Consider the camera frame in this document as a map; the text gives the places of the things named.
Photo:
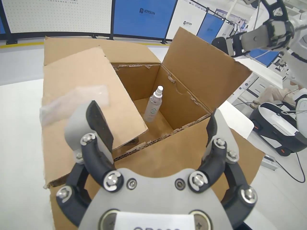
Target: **bottle pump cap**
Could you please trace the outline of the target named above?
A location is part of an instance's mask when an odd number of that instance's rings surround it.
[[[163,91],[163,87],[162,86],[158,86],[157,90],[154,92],[154,97],[156,98],[162,98],[162,91]]]

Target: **label sticker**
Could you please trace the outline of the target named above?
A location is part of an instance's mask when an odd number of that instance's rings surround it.
[[[114,230],[195,230],[193,215],[118,212]]]

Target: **shoe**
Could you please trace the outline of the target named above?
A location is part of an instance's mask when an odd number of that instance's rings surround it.
[[[254,103],[252,103],[252,104],[250,104],[250,107],[251,107],[252,109],[256,110],[256,109],[259,107],[259,104],[254,104]]]

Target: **blue panel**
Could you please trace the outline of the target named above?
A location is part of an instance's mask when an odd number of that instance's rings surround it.
[[[176,0],[116,0],[114,34],[164,38]]]
[[[252,50],[249,55],[253,58],[263,54],[267,52],[267,50],[261,50],[261,49],[255,49]],[[261,57],[257,58],[256,60],[258,60],[259,62],[261,62],[262,64],[268,66],[270,65],[270,63],[276,58],[276,56],[278,55],[278,52],[268,52],[265,55],[262,55]]]
[[[5,30],[4,30],[1,18],[0,18],[0,34],[5,34]]]
[[[197,36],[211,44],[212,40],[215,39],[216,35],[221,29],[223,23],[223,20],[207,13],[201,27],[199,28]]]

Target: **display panel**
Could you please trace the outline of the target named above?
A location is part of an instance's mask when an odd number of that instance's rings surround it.
[[[114,34],[165,37],[176,0],[115,0]]]
[[[224,21],[222,19],[207,13],[201,27],[199,28],[197,36],[211,44],[223,23]]]
[[[264,54],[265,52],[267,52],[267,50],[261,50],[261,49],[255,49],[250,51],[249,55],[253,58],[258,57],[259,55]],[[257,61],[261,62],[262,64],[268,66],[271,64],[272,61],[274,61],[274,59],[276,58],[276,56],[278,55],[278,52],[268,52],[258,58],[256,58]]]
[[[205,15],[206,11],[185,0],[178,0],[166,38],[173,39],[179,27],[196,35]]]
[[[5,34],[5,30],[4,30],[1,18],[0,18],[0,34]]]
[[[11,33],[111,32],[112,0],[2,0]]]

